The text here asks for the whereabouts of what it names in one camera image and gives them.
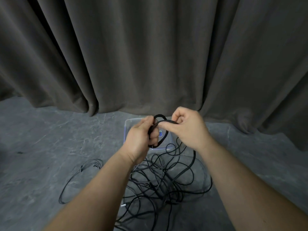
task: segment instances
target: person's right hand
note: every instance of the person's right hand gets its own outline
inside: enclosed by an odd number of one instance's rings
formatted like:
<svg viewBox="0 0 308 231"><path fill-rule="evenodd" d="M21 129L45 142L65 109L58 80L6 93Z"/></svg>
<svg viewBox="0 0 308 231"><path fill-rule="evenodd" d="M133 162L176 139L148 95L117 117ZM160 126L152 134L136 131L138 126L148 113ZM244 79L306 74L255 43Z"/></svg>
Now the person's right hand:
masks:
<svg viewBox="0 0 308 231"><path fill-rule="evenodd" d="M178 124L160 122L158 126L175 133L186 146L200 152L212 140L202 117L197 111L179 107L172 114L172 120Z"/></svg>

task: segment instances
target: tangled cable pile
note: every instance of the tangled cable pile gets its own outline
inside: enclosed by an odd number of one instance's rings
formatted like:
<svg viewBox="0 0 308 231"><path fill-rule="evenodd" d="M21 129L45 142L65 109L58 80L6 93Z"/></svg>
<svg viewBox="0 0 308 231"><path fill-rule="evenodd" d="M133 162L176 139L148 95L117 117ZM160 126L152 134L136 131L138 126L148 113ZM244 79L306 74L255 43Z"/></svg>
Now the tangled cable pile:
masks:
<svg viewBox="0 0 308 231"><path fill-rule="evenodd" d="M158 116L164 118L162 121L171 122L170 120L166 120L166 117L163 115L156 115L155 118ZM149 133L151 133L157 124L158 123L149 130ZM162 140L165 139L167 134L168 132L166 132ZM151 217L154 215L154 218L151 230L154 230L158 214L169 205L170 210L166 228L166 230L168 230L172 206L183 202L187 195L203 195L212 188L212 178L210 178L210 186L205 185L207 176L206 169L204 165L196 159L196 152L193 151L193 156L183 155L186 147L183 147L181 150L182 143L179 144L178 139L179 138L176 139L177 146L170 143L174 147L172 151L167 151L167 148L170 148L170 144L168 144L163 153L149 152L144 161L133 168L129 177L128 185L126 186L125 194L122 198L123 202L119 210L122 214L118 216L116 220L116 228L126 231L128 229L126 224L132 219L145 219L148 214L152 214ZM180 159L185 157L192 158L190 164L187 165L180 162ZM203 168L204 183L201 189L191 191L187 189L187 186L194 182L195 175L191 167L196 160ZM66 203L63 202L62 196L66 186L72 178L90 165L98 167L99 169L102 167L99 159L88 160L83 163L81 168L64 186L59 197L59 203ZM176 171L183 167L184 169L180 172ZM186 171L190 172L191 180L188 182L182 182L179 177Z"/></svg>

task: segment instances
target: person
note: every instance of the person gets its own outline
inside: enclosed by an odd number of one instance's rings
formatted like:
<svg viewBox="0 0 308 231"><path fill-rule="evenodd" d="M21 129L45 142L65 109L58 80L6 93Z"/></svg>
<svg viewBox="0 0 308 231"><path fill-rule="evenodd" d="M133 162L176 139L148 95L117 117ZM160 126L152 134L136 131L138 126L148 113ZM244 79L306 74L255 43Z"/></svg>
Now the person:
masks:
<svg viewBox="0 0 308 231"><path fill-rule="evenodd" d="M216 142L197 111L179 107L172 120L179 124L161 122L159 128L201 155L237 231L308 230L307 215ZM148 145L158 142L158 129L148 136L153 122L148 116L131 128L119 151L44 230L113 230L133 166L144 160Z"/></svg>

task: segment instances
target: human hand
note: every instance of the human hand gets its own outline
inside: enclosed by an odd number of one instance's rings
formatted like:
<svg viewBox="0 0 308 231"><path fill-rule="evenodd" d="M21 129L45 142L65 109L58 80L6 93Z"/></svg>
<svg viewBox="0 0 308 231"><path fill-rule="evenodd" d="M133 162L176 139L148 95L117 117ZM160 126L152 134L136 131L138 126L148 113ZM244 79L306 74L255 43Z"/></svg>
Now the human hand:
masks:
<svg viewBox="0 0 308 231"><path fill-rule="evenodd" d="M159 130L155 128L148 135L149 128L154 124L154 117L147 116L138 124L134 125L128 132L122 152L132 160L133 164L140 164L147 155L148 145L157 146Z"/></svg>
<svg viewBox="0 0 308 231"><path fill-rule="evenodd" d="M186 146L198 152L206 147L208 140L212 140L202 117L197 111L179 107L172 114L171 120L178 124L160 122L158 126L175 133Z"/></svg>

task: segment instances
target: transparent storage box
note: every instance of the transparent storage box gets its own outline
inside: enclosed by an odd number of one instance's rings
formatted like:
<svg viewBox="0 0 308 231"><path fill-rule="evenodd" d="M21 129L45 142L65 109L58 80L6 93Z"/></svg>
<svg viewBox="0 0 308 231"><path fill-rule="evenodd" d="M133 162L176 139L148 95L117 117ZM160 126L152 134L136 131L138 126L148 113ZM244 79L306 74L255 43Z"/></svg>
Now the transparent storage box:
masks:
<svg viewBox="0 0 308 231"><path fill-rule="evenodd" d="M124 142L126 140L126 136L129 132L129 130L137 123L141 121L142 118L132 118L132 119L127 119L124 124ZM158 141L160 141L166 131L164 129L159 129L159 137ZM161 143L161 145L157 148L150 148L151 150L167 150L167 151L172 151L174 150L174 145L173 145L173 139L172 139L172 134L169 132L165 140Z"/></svg>

